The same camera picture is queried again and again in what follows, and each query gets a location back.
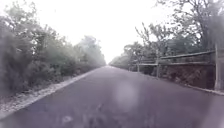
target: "sky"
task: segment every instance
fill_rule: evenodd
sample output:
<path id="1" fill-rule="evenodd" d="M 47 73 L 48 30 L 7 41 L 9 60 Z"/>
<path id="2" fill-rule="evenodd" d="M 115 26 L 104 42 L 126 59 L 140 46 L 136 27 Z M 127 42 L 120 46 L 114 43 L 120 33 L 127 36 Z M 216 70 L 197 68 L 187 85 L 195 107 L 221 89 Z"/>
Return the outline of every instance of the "sky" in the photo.
<path id="1" fill-rule="evenodd" d="M 0 9 L 12 0 L 0 0 Z M 135 27 L 142 22 L 160 23 L 167 10 L 155 7 L 156 0 L 26 0 L 33 1 L 41 24 L 48 24 L 68 41 L 78 43 L 84 35 L 100 40 L 109 63 L 123 47 L 139 41 Z"/>

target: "wooden fence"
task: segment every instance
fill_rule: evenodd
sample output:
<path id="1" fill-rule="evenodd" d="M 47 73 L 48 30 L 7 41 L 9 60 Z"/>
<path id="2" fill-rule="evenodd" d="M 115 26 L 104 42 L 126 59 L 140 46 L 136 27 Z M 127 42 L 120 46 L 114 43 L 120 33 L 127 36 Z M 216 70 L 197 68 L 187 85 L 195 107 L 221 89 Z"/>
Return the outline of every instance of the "wooden fence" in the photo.
<path id="1" fill-rule="evenodd" d="M 203 62 L 178 62 L 178 63 L 170 63 L 170 62 L 165 62 L 164 60 L 168 59 L 178 59 L 178 58 L 189 58 L 189 57 L 196 57 L 196 56 L 204 56 L 204 55 L 212 55 L 214 54 L 215 51 L 207 51 L 207 52 L 199 52 L 199 53 L 192 53 L 192 54 L 184 54 L 184 55 L 176 55 L 176 56 L 166 56 L 166 57 L 158 57 L 156 59 L 156 62 L 154 61 L 140 61 L 139 63 L 137 62 L 135 65 L 137 65 L 137 71 L 140 72 L 140 66 L 156 66 L 157 67 L 157 77 L 160 77 L 161 74 L 161 67 L 162 66 L 211 66 L 214 65 L 214 62 L 209 62 L 209 61 L 203 61 Z"/>

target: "guardrail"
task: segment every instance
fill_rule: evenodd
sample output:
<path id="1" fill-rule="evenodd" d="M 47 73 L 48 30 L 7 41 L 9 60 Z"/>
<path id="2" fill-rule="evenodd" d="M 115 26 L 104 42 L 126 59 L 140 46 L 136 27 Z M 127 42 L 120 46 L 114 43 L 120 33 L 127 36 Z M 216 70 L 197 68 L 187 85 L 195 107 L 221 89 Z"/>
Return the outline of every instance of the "guardrail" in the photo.
<path id="1" fill-rule="evenodd" d="M 203 56 L 203 55 L 211 55 L 214 54 L 215 51 L 207 51 L 207 52 L 199 52 L 199 53 L 192 53 L 192 54 L 184 54 L 184 55 L 176 55 L 176 56 L 166 56 L 166 57 L 159 57 L 156 60 L 156 63 L 136 63 L 138 72 L 140 71 L 140 66 L 156 66 L 157 67 L 157 77 L 160 77 L 160 70 L 161 66 L 215 66 L 214 63 L 211 62 L 183 62 L 183 63 L 162 63 L 162 60 L 167 59 L 177 59 L 177 58 L 187 58 L 187 57 L 195 57 L 195 56 Z"/>

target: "dense vegetation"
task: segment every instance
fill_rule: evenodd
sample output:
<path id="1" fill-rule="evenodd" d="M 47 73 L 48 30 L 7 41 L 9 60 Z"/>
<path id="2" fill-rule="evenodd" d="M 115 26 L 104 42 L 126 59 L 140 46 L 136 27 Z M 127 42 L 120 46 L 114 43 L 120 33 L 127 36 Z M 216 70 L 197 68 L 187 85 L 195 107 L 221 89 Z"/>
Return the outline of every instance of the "dense vegetation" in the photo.
<path id="1" fill-rule="evenodd" d="M 156 58 L 215 50 L 216 43 L 223 38 L 222 0 L 158 0 L 157 6 L 171 6 L 173 14 L 165 24 L 150 24 L 136 28 L 143 43 L 135 42 L 124 47 L 124 53 L 110 64 L 136 70 L 133 63 Z M 207 61 L 212 56 L 167 60 L 170 62 Z M 144 73 L 155 75 L 155 67 L 141 66 Z M 215 67 L 208 66 L 163 66 L 162 77 L 181 83 L 213 88 Z"/>
<path id="2" fill-rule="evenodd" d="M 0 17 L 1 90 L 22 92 L 105 65 L 94 37 L 69 43 L 51 27 L 38 23 L 33 3 L 22 6 L 26 10 L 14 3 Z"/>

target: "asphalt road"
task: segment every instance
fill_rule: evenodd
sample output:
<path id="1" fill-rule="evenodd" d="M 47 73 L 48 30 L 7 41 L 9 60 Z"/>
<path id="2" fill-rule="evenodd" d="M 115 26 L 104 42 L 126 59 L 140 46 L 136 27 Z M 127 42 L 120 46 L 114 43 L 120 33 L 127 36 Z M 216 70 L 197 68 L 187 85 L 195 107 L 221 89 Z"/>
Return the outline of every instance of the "asphalt road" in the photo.
<path id="1" fill-rule="evenodd" d="M 2 119 L 0 128 L 224 128 L 224 97 L 104 67 Z"/>

